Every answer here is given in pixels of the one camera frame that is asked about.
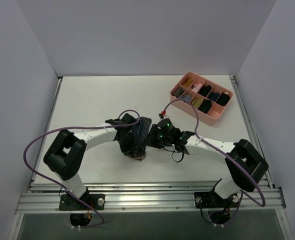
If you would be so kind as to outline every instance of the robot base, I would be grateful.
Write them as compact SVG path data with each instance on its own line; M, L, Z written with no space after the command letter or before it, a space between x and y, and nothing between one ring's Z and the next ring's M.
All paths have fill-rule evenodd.
M100 193L89 194L87 196L86 203L92 206L95 210L103 210L105 203L105 195ZM61 195L58 209L60 211L80 211L88 210L88 208L75 200L73 197L67 194Z
M236 208L238 202L233 202L233 196L238 197L235 193L227 199L222 199L216 195L213 191L210 192L195 192L194 202L197 209L224 209L227 206L230 208Z

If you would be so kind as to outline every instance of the yellow item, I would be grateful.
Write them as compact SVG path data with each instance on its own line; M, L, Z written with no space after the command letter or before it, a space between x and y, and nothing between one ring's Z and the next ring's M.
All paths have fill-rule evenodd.
M188 77L185 81L185 83L183 83L183 86L188 88L192 83L193 83L193 78L192 77Z
M194 99L194 100L192 101L192 105L193 105L193 107L195 107L196 109L198 109L198 108L201 106L202 103L203 103L203 99Z

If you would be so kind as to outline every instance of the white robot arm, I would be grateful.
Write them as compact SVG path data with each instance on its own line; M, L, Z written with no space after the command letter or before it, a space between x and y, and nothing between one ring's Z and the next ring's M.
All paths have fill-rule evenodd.
M106 126L108 123L115 125L114 128L83 130L77 133L63 130L57 135L45 154L44 162L56 173L69 191L81 198L87 194L87 189L78 174L85 151L105 142L118 141L121 151L129 157L133 157L136 144L131 136L131 127L118 127L118 125L133 121L135 122L135 119L131 115L125 114L122 119L110 119L101 125ZM204 138L204 140L234 158L257 183L269 168L265 159L247 140L241 139L238 143L208 138ZM240 190L253 192L255 189L239 169L226 161L225 156L200 141L193 132L181 132L175 128L169 118L162 119L158 124L153 124L144 143L146 146L158 149L173 147L177 152L183 154L200 155L226 163L230 174L223 176L223 179L214 186L213 194L219 197L213 198L213 201L225 200Z

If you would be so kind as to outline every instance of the pink item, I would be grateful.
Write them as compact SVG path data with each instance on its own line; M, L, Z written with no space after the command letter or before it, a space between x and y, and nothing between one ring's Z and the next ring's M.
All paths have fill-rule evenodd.
M190 89L191 86L190 86L190 88L186 88L185 86L182 85L182 83L187 78L194 79L193 83L191 84L191 86L193 86L192 89ZM212 89L208 93L207 96L204 97L204 96L198 94L198 91L201 89L202 86L208 86L208 85L210 85L212 87ZM204 77L201 77L193 72L186 73L183 76L183 78L178 82L178 84L176 84L176 86L171 90L171 92L170 92L170 100L171 101L177 99L175 96L172 95L177 88L182 88L184 90L183 94L188 94L188 95L192 96L192 99L190 101L191 104L194 99L209 100L207 97L209 96L209 94L211 92L219 93L220 95L222 93L226 93L230 96L230 98L233 97L233 92L231 92L230 90L228 90L220 85L217 85L216 83L209 81L209 80L205 79ZM224 110L226 109L226 107L229 105L230 102L231 102L231 99L228 101L226 106L221 106L221 105L212 101L211 102L212 107L208 111L207 114L205 114L197 109L196 112L197 112L199 120L206 123L207 125L210 125L210 126L214 125L219 120L219 118L222 116ZM172 105L176 106L177 108L181 109L182 111L195 117L195 112L189 104L182 102L182 101L176 101L176 102L173 102Z
M202 85L203 85L202 83L195 83L192 88L192 91L197 93L201 89Z

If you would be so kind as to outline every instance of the compartment organizer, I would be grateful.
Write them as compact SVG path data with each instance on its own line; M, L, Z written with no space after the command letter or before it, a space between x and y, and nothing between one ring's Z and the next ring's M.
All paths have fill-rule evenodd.
M198 119L210 126L222 116L232 97L230 90L193 72L185 74L170 92L171 101L182 100L174 102L174 106L196 117L192 104Z

